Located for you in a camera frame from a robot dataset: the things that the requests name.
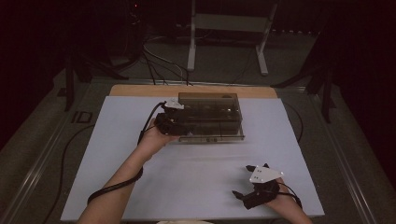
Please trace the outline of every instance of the metal stand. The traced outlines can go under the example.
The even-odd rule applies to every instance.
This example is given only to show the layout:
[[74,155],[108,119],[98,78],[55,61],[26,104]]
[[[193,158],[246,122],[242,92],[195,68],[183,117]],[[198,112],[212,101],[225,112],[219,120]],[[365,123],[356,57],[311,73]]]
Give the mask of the metal stand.
[[195,29],[209,30],[230,30],[243,32],[262,32],[262,42],[256,46],[257,59],[261,74],[268,75],[267,64],[264,59],[264,47],[277,9],[277,3],[273,3],[270,15],[263,17],[242,17],[242,16],[225,16],[213,14],[201,14],[195,12],[195,0],[192,0],[191,6],[191,41],[187,69],[192,72],[195,67]]

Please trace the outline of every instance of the black cable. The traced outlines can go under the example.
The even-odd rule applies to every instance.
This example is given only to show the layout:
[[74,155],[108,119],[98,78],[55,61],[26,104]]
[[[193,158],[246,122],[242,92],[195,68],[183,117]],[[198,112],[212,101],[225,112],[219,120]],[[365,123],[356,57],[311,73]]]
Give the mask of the black cable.
[[127,181],[124,181],[124,182],[121,182],[121,183],[116,184],[116,185],[109,186],[109,187],[104,188],[104,189],[97,190],[95,193],[91,194],[91,196],[88,198],[87,204],[89,204],[93,199],[95,199],[95,198],[97,198],[97,197],[99,197],[99,196],[101,196],[103,194],[109,193],[110,191],[113,191],[113,190],[116,190],[116,189],[121,189],[123,187],[126,187],[126,186],[136,182],[138,179],[140,179],[140,177],[142,177],[142,175],[143,175],[143,167],[139,170],[139,173],[137,173],[137,175],[132,177],[131,179],[129,179]]
[[[143,53],[142,55],[143,55],[143,57],[146,59],[146,62],[148,62],[149,59],[147,58],[146,54]],[[150,67],[149,63],[148,63],[148,70],[149,70],[149,74],[151,75],[151,78],[152,78],[152,83],[153,83],[154,85],[156,85],[156,83],[155,83],[155,78],[154,78],[154,75],[152,75],[152,71],[151,71],[151,67]]]
[[85,130],[87,130],[87,129],[93,127],[93,126],[95,126],[95,125],[93,124],[93,125],[87,126],[87,127],[83,128],[83,129],[79,130],[78,132],[76,132],[76,133],[69,139],[69,141],[67,142],[66,146],[64,147],[64,153],[63,153],[63,155],[62,155],[62,162],[61,162],[61,174],[60,174],[60,177],[59,177],[58,192],[57,192],[57,194],[56,194],[56,199],[55,199],[55,201],[54,201],[54,203],[53,203],[51,209],[49,210],[49,212],[48,212],[46,218],[45,218],[44,221],[43,221],[43,224],[44,224],[44,223],[47,223],[48,219],[50,218],[50,215],[52,214],[53,210],[55,209],[56,204],[58,203],[58,201],[59,201],[59,199],[60,199],[60,197],[61,197],[61,192],[62,192],[62,188],[63,188],[63,184],[64,184],[64,159],[65,159],[66,151],[67,151],[67,149],[68,149],[70,143],[73,141],[73,139],[74,139],[77,135],[79,135],[79,134],[82,133],[83,131],[85,131]]
[[291,189],[289,186],[287,186],[287,185],[284,184],[284,183],[279,183],[279,182],[276,182],[276,183],[277,183],[278,185],[283,185],[283,186],[285,186],[286,188],[288,188],[288,189],[292,192],[292,194],[290,194],[290,193],[282,193],[282,192],[279,192],[278,194],[289,195],[289,196],[293,197],[294,200],[297,202],[297,204],[298,204],[301,208],[303,208],[303,205],[302,205],[302,203],[301,203],[300,198],[297,197],[297,194],[294,192],[293,189]]
[[149,60],[149,61],[150,61],[151,63],[154,63],[154,64],[156,64],[156,65],[162,67],[163,69],[168,70],[169,72],[171,72],[171,73],[174,74],[175,76],[180,77],[181,79],[183,79],[183,81],[187,82],[188,85],[191,85],[191,86],[192,86],[192,84],[189,83],[189,81],[188,81],[186,78],[184,78],[183,76],[179,75],[179,74],[178,74],[177,72],[175,72],[174,70],[172,70],[172,69],[170,69],[170,68],[168,68],[168,67],[166,67],[166,66],[163,66],[163,65],[160,64],[160,63],[156,63],[156,62],[154,62],[154,61],[152,61],[152,60]]
[[154,65],[151,64],[151,60],[147,57],[147,55],[146,55],[144,52],[143,52],[143,54],[144,54],[144,57],[145,57],[145,60],[146,60],[146,64],[148,64],[148,66],[150,66],[150,67],[152,68],[152,70],[154,70],[154,73],[155,73],[160,79],[163,80],[163,84],[168,85],[168,83],[167,83],[166,80],[165,80],[165,77],[164,77],[163,75],[161,75],[161,74],[157,71],[157,69],[154,67]]
[[156,59],[159,59],[159,60],[161,60],[163,62],[170,63],[170,64],[173,64],[175,66],[178,66],[178,67],[182,68],[187,74],[187,85],[190,84],[190,82],[188,81],[189,77],[190,77],[190,72],[189,72],[189,70],[187,68],[185,68],[185,67],[183,67],[183,66],[181,66],[181,65],[179,65],[177,63],[173,63],[173,62],[167,61],[167,60],[165,60],[165,59],[163,59],[161,57],[158,57],[157,55],[155,55],[155,54],[151,53],[150,51],[146,50],[146,48],[143,48],[143,51],[145,51],[147,54],[151,55],[152,57],[154,57]]
[[[152,109],[151,113],[150,113],[149,116],[148,116],[148,120],[146,121],[146,124],[145,124],[145,126],[143,127],[143,130],[140,132],[139,138],[137,139],[137,144],[138,144],[138,145],[139,145],[139,143],[140,143],[140,140],[142,140],[142,137],[143,137],[144,133],[145,133],[147,130],[150,129],[150,128],[147,129],[147,127],[148,127],[148,125],[149,125],[149,122],[151,121],[152,115],[154,114],[154,112],[157,110],[157,108],[158,108],[160,105],[165,105],[165,104],[166,104],[166,102],[158,103],[158,104],[155,105],[154,108]],[[121,182],[121,183],[119,183],[119,184],[116,184],[116,185],[109,186],[109,187],[104,188],[104,189],[99,189],[99,190],[97,190],[96,192],[94,192],[93,194],[91,194],[91,196],[88,198],[88,202],[87,202],[87,203],[90,203],[93,199],[95,199],[95,198],[97,198],[97,197],[99,197],[99,196],[101,196],[101,195],[103,195],[103,194],[109,193],[109,192],[111,192],[111,191],[113,191],[113,190],[116,190],[116,189],[124,188],[124,187],[126,187],[126,186],[128,186],[128,185],[130,185],[130,184],[132,184],[132,183],[134,183],[134,182],[136,182],[136,181],[142,176],[142,174],[143,174],[143,167],[140,169],[139,173],[137,173],[137,175],[134,176],[134,177],[132,177],[131,179],[126,180],[126,181],[123,181],[123,182]]]
[[301,118],[300,114],[298,113],[298,111],[297,111],[293,106],[291,106],[290,104],[288,104],[288,103],[286,103],[286,102],[283,102],[283,104],[285,104],[285,105],[287,105],[288,107],[290,107],[290,108],[294,111],[294,113],[297,115],[297,117],[298,117],[298,119],[299,119],[299,121],[300,121],[300,124],[301,124],[301,131],[300,131],[300,135],[297,137],[297,143],[300,143],[301,138],[303,137],[303,132],[304,132],[304,123],[303,123],[303,119]]
[[244,74],[245,74],[245,72],[247,71],[247,68],[248,68],[248,63],[250,61],[250,55],[251,55],[252,51],[253,51],[253,49],[250,49],[250,51],[248,53],[248,56],[247,56],[247,62],[245,63],[245,67],[244,67],[244,70],[242,70],[242,73],[240,75],[236,76],[236,78],[230,84],[228,84],[228,86],[233,85],[237,80],[241,79],[244,76]]

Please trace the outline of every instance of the floor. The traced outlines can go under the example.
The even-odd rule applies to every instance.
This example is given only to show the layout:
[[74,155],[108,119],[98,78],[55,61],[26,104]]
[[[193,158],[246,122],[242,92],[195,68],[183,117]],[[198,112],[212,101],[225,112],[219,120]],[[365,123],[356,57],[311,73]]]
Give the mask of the floor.
[[[242,39],[229,41],[217,36],[199,40],[195,71],[190,73],[189,82],[273,85],[296,75],[315,43],[314,36],[271,34],[264,51],[269,75],[264,77],[255,58],[254,44],[248,37]],[[174,63],[187,66],[188,39],[155,37],[146,48],[172,62],[147,54],[148,62],[159,74],[152,71],[156,84],[186,84],[180,77],[187,78],[186,72]],[[122,60],[113,58],[114,63]],[[0,152],[1,223],[62,223],[59,218],[92,133],[90,125],[96,121],[111,87],[117,83],[152,84],[144,58],[120,70],[129,78],[126,81],[111,79],[95,69],[92,72],[91,83],[77,84],[76,101],[68,113],[64,112],[65,99],[57,96],[64,87],[64,71],[59,74],[54,79],[55,88]],[[301,136],[300,148],[325,210],[324,217],[313,217],[314,223],[396,223],[396,193],[339,90],[334,86],[335,108],[331,109],[332,123],[327,124],[318,112],[320,95],[304,93],[308,80],[276,92],[285,103],[296,138]],[[74,122],[78,111],[91,112],[91,122]],[[267,220],[208,221],[253,224]]]

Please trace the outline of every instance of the white sheet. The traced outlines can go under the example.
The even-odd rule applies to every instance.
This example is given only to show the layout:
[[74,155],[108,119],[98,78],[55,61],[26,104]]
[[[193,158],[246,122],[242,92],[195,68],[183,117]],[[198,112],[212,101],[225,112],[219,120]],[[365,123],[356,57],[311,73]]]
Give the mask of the white sheet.
[[[61,220],[76,220],[136,146],[152,108],[168,98],[108,96],[78,169]],[[279,99],[239,99],[246,136],[235,143],[168,144],[144,167],[125,210],[128,220],[277,217],[271,209],[247,210],[232,190],[252,191],[246,165],[285,174],[309,216],[324,215],[301,150]]]

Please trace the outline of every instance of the forearm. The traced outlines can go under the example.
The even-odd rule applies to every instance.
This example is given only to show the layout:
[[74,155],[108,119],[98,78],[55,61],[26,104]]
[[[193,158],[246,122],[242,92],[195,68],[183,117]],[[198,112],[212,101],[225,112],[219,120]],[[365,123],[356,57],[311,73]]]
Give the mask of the forearm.
[[[104,188],[136,176],[146,160],[143,155],[135,150],[107,181]],[[133,188],[134,183],[93,199],[84,210],[78,223],[120,223]]]
[[292,224],[312,224],[311,219],[305,214],[303,209],[293,200],[287,200],[284,203],[267,204],[269,207],[278,212],[283,218]]

